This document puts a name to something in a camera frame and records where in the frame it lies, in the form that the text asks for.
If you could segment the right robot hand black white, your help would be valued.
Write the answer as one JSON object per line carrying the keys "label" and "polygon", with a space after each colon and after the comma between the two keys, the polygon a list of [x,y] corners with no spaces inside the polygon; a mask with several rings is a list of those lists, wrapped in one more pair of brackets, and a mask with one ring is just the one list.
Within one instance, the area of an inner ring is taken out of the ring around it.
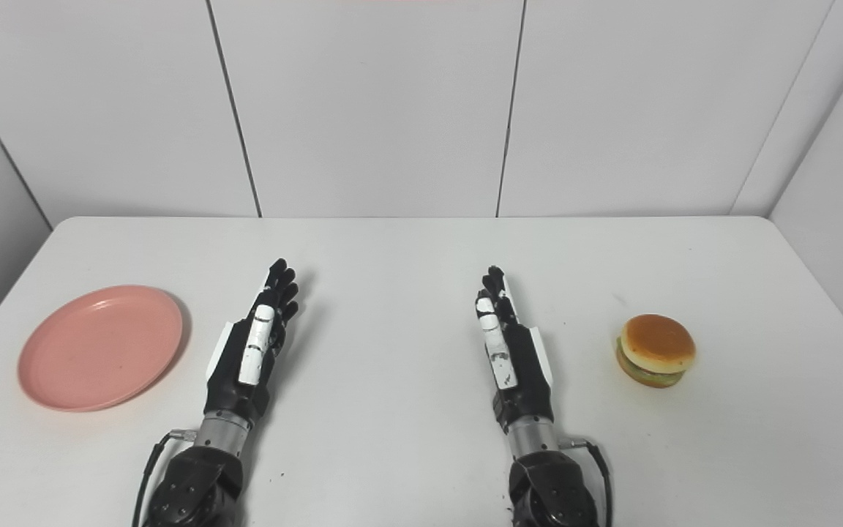
{"label": "right robot hand black white", "polygon": [[495,381],[492,411],[502,430],[526,418],[553,421],[552,377],[538,328],[519,320],[502,268],[482,277],[475,311]]}

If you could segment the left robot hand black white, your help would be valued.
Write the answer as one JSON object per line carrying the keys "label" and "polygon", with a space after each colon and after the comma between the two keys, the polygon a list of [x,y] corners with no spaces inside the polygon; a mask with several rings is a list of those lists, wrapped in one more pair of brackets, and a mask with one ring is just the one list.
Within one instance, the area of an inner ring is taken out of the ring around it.
{"label": "left robot hand black white", "polygon": [[299,310],[296,273],[285,259],[269,268],[247,316],[232,324],[206,383],[205,414],[229,413],[254,426],[270,403],[268,382]]}

